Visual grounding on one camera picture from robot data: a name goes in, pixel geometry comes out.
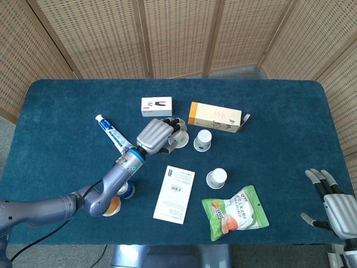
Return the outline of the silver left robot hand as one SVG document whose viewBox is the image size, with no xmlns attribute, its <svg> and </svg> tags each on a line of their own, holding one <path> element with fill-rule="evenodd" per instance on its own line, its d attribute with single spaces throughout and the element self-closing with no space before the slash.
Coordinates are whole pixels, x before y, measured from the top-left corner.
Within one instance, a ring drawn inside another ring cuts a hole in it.
<svg viewBox="0 0 357 268">
<path fill-rule="evenodd" d="M 137 136 L 136 150 L 143 156 L 170 154 L 179 148 L 178 135 L 186 131 L 186 123 L 181 118 L 154 118 Z"/>
</svg>

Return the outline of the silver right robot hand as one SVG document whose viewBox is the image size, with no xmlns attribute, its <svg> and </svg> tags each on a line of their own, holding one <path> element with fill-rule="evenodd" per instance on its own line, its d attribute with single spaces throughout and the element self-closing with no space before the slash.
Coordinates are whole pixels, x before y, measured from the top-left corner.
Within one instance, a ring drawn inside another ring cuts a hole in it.
<svg viewBox="0 0 357 268">
<path fill-rule="evenodd" d="M 301 218 L 310 226 L 332 230 L 342 240 L 356 239 L 356 198 L 346 194 L 326 170 L 311 168 L 305 175 L 319 194 L 328 221 L 313 219 L 306 213 L 301 213 Z"/>
</svg>

